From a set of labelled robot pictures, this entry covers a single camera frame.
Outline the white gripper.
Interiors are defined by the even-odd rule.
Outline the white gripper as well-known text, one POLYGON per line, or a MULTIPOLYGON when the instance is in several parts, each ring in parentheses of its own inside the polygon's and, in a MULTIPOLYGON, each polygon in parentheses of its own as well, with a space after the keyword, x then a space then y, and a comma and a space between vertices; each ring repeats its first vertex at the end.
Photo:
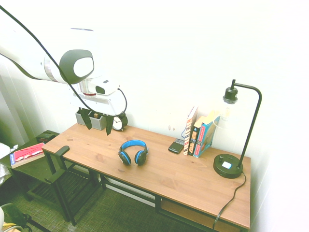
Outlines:
POLYGON ((106 114, 106 134, 110 135, 113 125, 113 116, 119 115, 125 111, 126 108, 126 98, 123 93, 116 89, 114 92, 106 95, 97 93, 95 88, 90 88, 94 96, 88 96, 84 93, 76 90, 78 96, 69 88, 68 99, 70 103, 74 106, 83 108, 80 109, 80 115, 86 125, 90 130, 92 128, 91 119, 89 117, 89 110, 93 110, 102 114, 106 114))

